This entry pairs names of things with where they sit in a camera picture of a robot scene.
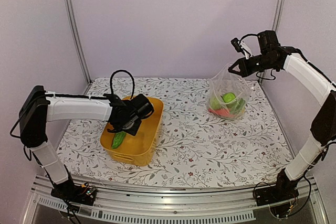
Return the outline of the clear zip top bag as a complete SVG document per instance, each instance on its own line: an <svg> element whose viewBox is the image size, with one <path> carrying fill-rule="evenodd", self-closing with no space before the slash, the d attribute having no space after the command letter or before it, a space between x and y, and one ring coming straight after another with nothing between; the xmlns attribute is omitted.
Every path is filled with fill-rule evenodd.
<svg viewBox="0 0 336 224"><path fill-rule="evenodd" d="M239 75L230 73L227 64L214 77L209 79L210 113L226 120L236 120L243 116L254 86Z"/></svg>

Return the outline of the yellow plastic basket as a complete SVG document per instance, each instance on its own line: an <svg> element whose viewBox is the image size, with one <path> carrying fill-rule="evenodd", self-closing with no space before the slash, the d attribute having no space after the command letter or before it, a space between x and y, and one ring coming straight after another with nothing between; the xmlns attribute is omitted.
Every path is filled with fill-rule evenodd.
<svg viewBox="0 0 336 224"><path fill-rule="evenodd" d="M152 160L161 130L164 104L160 99L153 97L149 97L149 101L154 107L154 113L142 120L136 136L127 134L118 148L112 148L115 134L108 132L113 126L110 123L106 124L100 144L113 160L136 166L146 166Z"/></svg>

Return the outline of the green toy lettuce leaf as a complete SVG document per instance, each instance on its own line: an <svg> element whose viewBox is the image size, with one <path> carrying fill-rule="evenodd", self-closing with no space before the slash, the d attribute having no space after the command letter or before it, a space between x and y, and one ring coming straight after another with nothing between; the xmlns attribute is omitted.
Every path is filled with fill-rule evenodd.
<svg viewBox="0 0 336 224"><path fill-rule="evenodd" d="M246 101L243 98L235 101L234 106L232 107L234 113L239 113L245 107Z"/></svg>

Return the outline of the orange toy carrot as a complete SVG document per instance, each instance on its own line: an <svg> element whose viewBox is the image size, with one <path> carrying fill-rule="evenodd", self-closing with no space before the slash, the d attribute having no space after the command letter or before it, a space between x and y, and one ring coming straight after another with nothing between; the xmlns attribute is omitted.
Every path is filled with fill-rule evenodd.
<svg viewBox="0 0 336 224"><path fill-rule="evenodd" d="M225 119L234 119L237 117L237 115L231 114L228 109L213 110L211 108L208 108L208 111Z"/></svg>

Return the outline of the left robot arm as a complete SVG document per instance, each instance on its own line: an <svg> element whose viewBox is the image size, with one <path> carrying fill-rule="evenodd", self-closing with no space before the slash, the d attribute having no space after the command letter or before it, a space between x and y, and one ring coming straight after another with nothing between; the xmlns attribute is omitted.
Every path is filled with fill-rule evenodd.
<svg viewBox="0 0 336 224"><path fill-rule="evenodd" d="M78 188L70 182L69 173L48 141L46 124L60 120L96 120L108 122L112 132L121 131L135 136L142 120L151 116L154 107L142 94L121 100L115 94L101 97L57 94L35 86L13 127L19 127L18 138L28 148L51 181L58 185L58 192L67 200L78 195Z"/></svg>

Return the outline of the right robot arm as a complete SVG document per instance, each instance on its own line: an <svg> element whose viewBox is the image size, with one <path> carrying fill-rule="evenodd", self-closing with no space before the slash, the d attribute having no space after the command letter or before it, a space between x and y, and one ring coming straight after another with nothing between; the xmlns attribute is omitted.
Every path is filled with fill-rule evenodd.
<svg viewBox="0 0 336 224"><path fill-rule="evenodd" d="M306 142L295 158L278 174L276 186L271 190L271 196L276 201L282 201L335 140L335 84L294 47L277 46L270 52L239 58L228 71L247 77L269 69L283 70L301 84L310 97L304 100L302 108L308 108L308 101L311 101L316 112Z"/></svg>

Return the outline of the green toy cucumber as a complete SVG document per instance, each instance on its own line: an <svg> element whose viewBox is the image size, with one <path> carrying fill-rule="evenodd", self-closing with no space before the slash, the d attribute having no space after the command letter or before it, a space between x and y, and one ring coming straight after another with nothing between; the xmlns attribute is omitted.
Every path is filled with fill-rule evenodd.
<svg viewBox="0 0 336 224"><path fill-rule="evenodd" d="M116 133L112 140L111 148L112 149L118 148L122 144L125 137L126 137L126 132L124 131Z"/></svg>

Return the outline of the floral table mat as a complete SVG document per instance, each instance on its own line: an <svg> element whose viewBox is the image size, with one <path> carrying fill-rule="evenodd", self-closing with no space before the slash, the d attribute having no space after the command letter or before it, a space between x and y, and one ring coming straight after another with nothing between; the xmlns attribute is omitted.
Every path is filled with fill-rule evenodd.
<svg viewBox="0 0 336 224"><path fill-rule="evenodd" d="M96 79L89 94L114 91L163 101L162 126L150 164L111 159L100 144L99 121L71 121L57 154L73 175L160 187L231 187L272 183L292 154L271 106L256 81L246 112L237 121L208 112L205 79L115 77Z"/></svg>

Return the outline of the front aluminium rail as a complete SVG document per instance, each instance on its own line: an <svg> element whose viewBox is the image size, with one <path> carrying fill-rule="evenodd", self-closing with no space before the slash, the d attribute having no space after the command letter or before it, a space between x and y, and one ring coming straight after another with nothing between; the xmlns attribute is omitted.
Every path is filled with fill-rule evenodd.
<svg viewBox="0 0 336 224"><path fill-rule="evenodd" d="M298 184L299 197L288 217L273 216L273 205L258 206L253 186L162 188L75 176L77 184L96 186L92 206L66 204L51 195L52 186L36 176L23 223L328 223L312 176Z"/></svg>

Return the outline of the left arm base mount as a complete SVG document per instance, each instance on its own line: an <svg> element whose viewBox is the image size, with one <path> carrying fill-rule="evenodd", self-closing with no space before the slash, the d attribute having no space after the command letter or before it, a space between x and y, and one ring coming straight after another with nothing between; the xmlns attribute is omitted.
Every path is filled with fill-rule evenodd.
<svg viewBox="0 0 336 224"><path fill-rule="evenodd" d="M51 196L55 198L88 206L93 206L96 195L96 186L91 186L88 183L76 185L72 178L61 184L53 183L51 191Z"/></svg>

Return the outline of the right aluminium frame post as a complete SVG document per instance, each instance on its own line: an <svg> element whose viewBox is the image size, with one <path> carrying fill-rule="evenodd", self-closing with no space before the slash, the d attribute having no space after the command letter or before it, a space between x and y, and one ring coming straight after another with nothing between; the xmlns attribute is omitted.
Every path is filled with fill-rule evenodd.
<svg viewBox="0 0 336 224"><path fill-rule="evenodd" d="M274 14L273 23L272 23L272 30L274 30L276 33L279 30L282 12L284 9L284 3L285 3L285 0L276 1L275 14Z"/></svg>

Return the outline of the aluminium frame post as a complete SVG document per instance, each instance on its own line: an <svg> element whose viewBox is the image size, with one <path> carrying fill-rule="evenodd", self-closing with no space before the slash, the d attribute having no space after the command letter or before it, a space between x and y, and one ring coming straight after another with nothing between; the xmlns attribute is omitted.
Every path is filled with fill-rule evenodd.
<svg viewBox="0 0 336 224"><path fill-rule="evenodd" d="M273 23L272 23L272 30L274 30L276 33L279 30L282 12L284 9L284 3L285 3L285 0L276 1L275 14L274 14Z"/></svg>
<svg viewBox="0 0 336 224"><path fill-rule="evenodd" d="M69 26L70 26L71 34L73 37L73 43L75 46L75 50L78 56L80 68L81 68L83 77L85 79L85 82L87 83L87 85L89 85L92 83L92 78L89 72L89 68L88 68L85 54L83 51L82 43L80 40L80 35L79 35L76 17L75 17L74 6L72 3L72 0L64 0L64 2L65 2L66 12L67 12L68 20L69 20Z"/></svg>

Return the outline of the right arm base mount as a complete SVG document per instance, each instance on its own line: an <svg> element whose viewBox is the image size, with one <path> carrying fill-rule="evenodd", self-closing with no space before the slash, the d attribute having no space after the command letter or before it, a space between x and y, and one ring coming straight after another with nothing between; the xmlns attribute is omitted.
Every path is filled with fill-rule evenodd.
<svg viewBox="0 0 336 224"><path fill-rule="evenodd" d="M253 198L257 206L272 205L271 214L279 219L287 218L297 203L299 192L297 190L297 180L290 180L285 169L277 175L276 183L270 185L266 182L258 183L253 189Z"/></svg>

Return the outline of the left aluminium frame post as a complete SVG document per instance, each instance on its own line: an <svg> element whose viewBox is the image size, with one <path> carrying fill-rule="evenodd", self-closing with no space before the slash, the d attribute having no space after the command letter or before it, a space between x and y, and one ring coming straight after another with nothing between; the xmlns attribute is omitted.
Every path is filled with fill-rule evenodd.
<svg viewBox="0 0 336 224"><path fill-rule="evenodd" d="M83 77L85 79L85 82L87 83L87 85L89 85L92 83L92 78L89 72L89 68L88 68L85 54L83 51L82 43L80 40L80 35L79 35L76 17L75 17L74 6L72 3L72 0L64 0L64 2L65 2L66 12L67 12L68 20L69 20L69 26L70 26L71 34L73 37L73 43L75 46L75 50L78 56L80 68L81 68Z"/></svg>

